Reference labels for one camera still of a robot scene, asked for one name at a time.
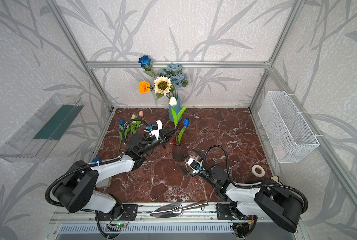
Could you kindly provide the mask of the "red glass vase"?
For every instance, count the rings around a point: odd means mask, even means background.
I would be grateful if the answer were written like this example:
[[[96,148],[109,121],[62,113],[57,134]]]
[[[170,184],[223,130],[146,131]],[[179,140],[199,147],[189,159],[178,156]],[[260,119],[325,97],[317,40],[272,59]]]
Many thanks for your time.
[[[183,133],[181,142],[176,141],[176,137],[173,136],[170,140],[172,144],[172,157],[177,162],[184,162],[188,157],[188,148],[186,145],[187,136],[186,133]]]

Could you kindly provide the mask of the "teal cylindrical vase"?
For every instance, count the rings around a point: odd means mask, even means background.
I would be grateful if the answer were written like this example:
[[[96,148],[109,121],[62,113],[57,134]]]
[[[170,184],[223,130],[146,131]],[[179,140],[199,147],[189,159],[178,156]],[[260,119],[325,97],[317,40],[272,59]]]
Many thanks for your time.
[[[174,119],[173,119],[172,109],[175,110],[176,114],[178,114],[182,109],[181,105],[180,105],[180,99],[176,98],[176,101],[177,101],[177,105],[176,106],[173,106],[173,107],[171,105],[168,106],[169,120],[171,122],[173,122],[173,123],[174,123]]]

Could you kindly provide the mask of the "cream white tulip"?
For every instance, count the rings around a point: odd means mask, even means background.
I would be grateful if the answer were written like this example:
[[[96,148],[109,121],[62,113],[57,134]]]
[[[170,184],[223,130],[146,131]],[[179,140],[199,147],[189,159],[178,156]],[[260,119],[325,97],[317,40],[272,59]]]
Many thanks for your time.
[[[175,97],[171,97],[170,98],[169,105],[171,105],[172,107],[177,105],[177,101],[176,101]],[[187,106],[185,106],[183,109],[181,109],[181,111],[178,114],[176,114],[175,110],[172,109],[172,114],[173,114],[174,126],[175,127],[177,127],[179,119],[182,117],[182,115],[185,113],[186,110],[187,110]]]

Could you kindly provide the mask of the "beige sunflower stem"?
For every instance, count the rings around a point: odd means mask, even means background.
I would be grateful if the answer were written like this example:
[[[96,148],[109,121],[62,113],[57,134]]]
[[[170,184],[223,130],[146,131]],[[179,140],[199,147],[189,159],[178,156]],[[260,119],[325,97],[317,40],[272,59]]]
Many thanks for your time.
[[[167,77],[158,77],[154,81],[154,92],[156,99],[159,100],[162,97],[166,97],[170,93],[175,91],[174,85],[171,83],[171,79]]]

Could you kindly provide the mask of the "orange marigold flower stem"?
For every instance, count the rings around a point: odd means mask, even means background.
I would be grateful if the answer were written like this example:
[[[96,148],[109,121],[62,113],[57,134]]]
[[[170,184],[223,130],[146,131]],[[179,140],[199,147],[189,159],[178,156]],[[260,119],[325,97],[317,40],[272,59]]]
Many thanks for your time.
[[[138,85],[138,90],[142,95],[146,95],[150,93],[150,91],[154,90],[154,87],[150,85],[147,81],[142,81]]]

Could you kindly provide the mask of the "light blue rose bouquet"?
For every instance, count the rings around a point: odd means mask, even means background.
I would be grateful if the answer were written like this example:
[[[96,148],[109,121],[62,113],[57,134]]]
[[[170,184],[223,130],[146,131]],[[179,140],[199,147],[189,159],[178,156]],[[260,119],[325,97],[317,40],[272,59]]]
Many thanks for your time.
[[[158,77],[171,79],[171,83],[175,88],[175,90],[171,92],[171,95],[173,95],[176,99],[179,98],[178,91],[182,88],[186,88],[189,83],[187,75],[183,73],[183,66],[178,63],[168,64],[167,67],[158,72],[156,78]]]

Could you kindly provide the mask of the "dark blue rose stem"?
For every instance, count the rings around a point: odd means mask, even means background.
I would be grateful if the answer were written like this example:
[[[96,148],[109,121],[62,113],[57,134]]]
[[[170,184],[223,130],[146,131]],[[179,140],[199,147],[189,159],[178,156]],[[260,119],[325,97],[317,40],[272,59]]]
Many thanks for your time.
[[[149,56],[142,56],[141,58],[139,58],[138,63],[140,63],[141,67],[144,69],[144,73],[147,74],[150,77],[155,78],[156,73],[153,71],[150,63],[151,63],[151,59],[149,58]]]

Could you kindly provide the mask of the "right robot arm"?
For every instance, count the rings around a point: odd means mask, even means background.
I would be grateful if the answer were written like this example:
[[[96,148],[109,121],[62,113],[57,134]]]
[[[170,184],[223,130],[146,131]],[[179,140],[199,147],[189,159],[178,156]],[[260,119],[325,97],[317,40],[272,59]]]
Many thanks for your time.
[[[268,217],[276,225],[290,233],[296,232],[300,216],[308,209],[306,196],[298,189],[283,185],[278,177],[265,178],[251,184],[238,184],[229,168],[215,165],[206,167],[207,155],[212,149],[225,148],[220,145],[209,147],[206,152],[196,151],[199,159],[190,158],[190,171],[182,168],[185,177],[201,177],[216,189],[216,196],[228,206],[227,215],[240,220],[251,216],[254,220]]]

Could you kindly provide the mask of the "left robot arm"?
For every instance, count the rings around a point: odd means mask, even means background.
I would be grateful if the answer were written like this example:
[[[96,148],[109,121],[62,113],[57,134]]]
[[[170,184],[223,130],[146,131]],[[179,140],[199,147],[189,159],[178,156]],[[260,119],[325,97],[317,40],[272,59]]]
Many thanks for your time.
[[[45,200],[53,206],[65,207],[69,213],[92,210],[112,218],[121,215],[121,202],[109,194],[96,191],[96,184],[138,169],[144,163],[147,152],[158,146],[165,148],[177,131],[176,128],[163,128],[161,121],[151,124],[145,120],[140,122],[146,126],[144,135],[136,133],[124,139],[127,149],[123,155],[95,163],[75,162],[64,175],[49,185]]]

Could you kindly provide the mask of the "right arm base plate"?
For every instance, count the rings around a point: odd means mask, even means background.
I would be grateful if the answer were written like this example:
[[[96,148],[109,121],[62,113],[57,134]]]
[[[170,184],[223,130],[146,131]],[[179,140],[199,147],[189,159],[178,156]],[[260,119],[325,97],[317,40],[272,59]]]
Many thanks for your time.
[[[216,213],[218,220],[256,220],[254,215],[244,215],[237,209],[236,203],[217,203]]]

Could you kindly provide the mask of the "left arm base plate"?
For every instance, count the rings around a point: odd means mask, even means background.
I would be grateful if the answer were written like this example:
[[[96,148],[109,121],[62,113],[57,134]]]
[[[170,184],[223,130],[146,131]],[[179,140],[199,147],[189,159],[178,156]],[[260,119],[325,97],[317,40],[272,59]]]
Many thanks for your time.
[[[137,210],[137,204],[116,205],[109,213],[98,212],[95,216],[95,220],[98,220],[99,222],[110,220],[135,221]]]

